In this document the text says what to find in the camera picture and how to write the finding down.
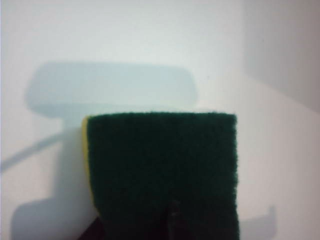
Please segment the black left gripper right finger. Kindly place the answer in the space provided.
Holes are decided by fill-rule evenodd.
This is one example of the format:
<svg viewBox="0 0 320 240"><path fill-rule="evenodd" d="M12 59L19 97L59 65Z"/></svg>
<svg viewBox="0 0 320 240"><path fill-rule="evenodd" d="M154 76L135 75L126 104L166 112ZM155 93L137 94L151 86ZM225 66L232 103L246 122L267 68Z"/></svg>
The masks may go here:
<svg viewBox="0 0 320 240"><path fill-rule="evenodd" d="M166 239L177 240L179 237L180 202L172 200L167 207Z"/></svg>

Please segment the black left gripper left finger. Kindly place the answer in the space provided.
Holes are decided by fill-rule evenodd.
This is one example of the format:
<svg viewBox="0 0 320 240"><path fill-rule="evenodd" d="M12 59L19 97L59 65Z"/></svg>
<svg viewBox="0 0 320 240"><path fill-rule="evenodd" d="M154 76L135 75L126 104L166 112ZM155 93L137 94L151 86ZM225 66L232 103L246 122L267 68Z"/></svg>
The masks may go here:
<svg viewBox="0 0 320 240"><path fill-rule="evenodd" d="M89 226L89 240L106 240L106 231L100 217L97 217Z"/></svg>

